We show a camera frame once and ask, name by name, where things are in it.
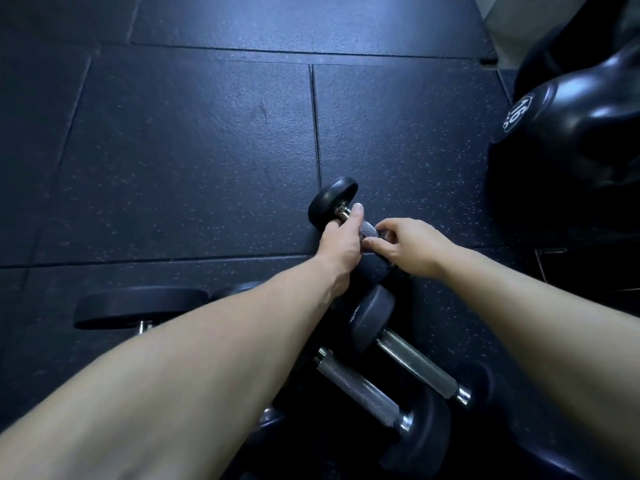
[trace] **floor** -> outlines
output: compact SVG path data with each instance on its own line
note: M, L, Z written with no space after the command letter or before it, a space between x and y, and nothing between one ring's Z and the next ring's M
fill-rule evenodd
M73 329L78 298L268 278L313 254L308 204L341 175L370 221L424 219L527 273L535 247L627 237L493 217L486 148L513 74L495 69L474 0L0 0L0 13L0 428L130 337ZM609 471L451 291L412 291L420 350L445 369L491 364L523 441Z

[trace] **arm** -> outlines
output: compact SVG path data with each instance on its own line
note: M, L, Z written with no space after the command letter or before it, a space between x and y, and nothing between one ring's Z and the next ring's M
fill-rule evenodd
M219 476L360 259L355 205L314 258L101 356L0 436L7 480Z
M432 226L386 219L364 245L452 288L569 415L640 474L640 319L456 246Z

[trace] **hand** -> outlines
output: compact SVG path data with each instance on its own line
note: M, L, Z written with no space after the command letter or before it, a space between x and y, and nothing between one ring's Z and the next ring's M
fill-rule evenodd
M376 229L388 231L387 240L368 237L363 247L414 276L442 279L446 260L458 249L440 231L416 219L385 219Z
M347 222L340 225L340 221L336 219L324 228L316 258L324 261L334 273L332 297L340 296L347 291L349 274L362 258L358 231L363 220L364 207L355 203Z

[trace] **person's left hand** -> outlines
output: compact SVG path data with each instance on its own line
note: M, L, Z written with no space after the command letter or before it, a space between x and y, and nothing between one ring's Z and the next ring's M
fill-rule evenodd
M364 220L364 207L355 203L347 222L340 225L339 220L329 222L320 239L316 254L329 265L335 274L332 296L340 296L349 287L349 274L360 262L360 236L358 231Z

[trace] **person's right arm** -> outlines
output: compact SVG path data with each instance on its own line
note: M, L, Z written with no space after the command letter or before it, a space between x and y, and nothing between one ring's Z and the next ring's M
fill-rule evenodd
M572 418L640 476L640 319L461 248L414 219L386 219L364 246L450 286Z

